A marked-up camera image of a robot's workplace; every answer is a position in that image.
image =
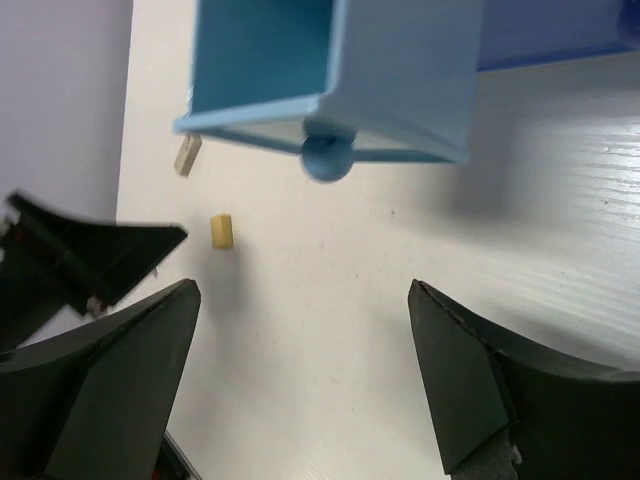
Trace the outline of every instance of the blue knob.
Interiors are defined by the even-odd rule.
[[[344,178],[353,162],[350,139],[312,135],[302,145],[302,165],[312,178],[320,182]]]
[[[640,0],[625,0],[618,17],[618,35],[627,47],[640,49]]]

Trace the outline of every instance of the gray wall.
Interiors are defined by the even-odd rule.
[[[2,198],[22,188],[115,218],[132,3],[0,0]],[[38,337],[73,324],[63,315]]]

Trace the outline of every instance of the small wooden block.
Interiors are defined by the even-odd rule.
[[[180,150],[178,150],[178,156],[174,163],[176,173],[182,177],[188,177],[191,172],[191,167],[196,161],[198,152],[200,151],[200,145],[202,145],[202,138],[197,133],[189,134],[184,137]]]
[[[211,217],[211,244],[213,248],[233,248],[231,215],[222,213]]]

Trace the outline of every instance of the white wood grain surface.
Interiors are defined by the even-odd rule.
[[[135,0],[118,215],[189,239],[203,304],[169,428],[205,480],[444,478],[406,307],[412,278],[585,358],[640,366],[640,56],[481,77],[465,168],[357,165],[204,140],[173,170],[191,2]],[[214,251],[209,218],[233,215]]]

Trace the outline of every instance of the blue ball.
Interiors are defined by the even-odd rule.
[[[353,162],[351,140],[311,136],[302,145],[302,165],[312,178],[320,182],[344,178]]]

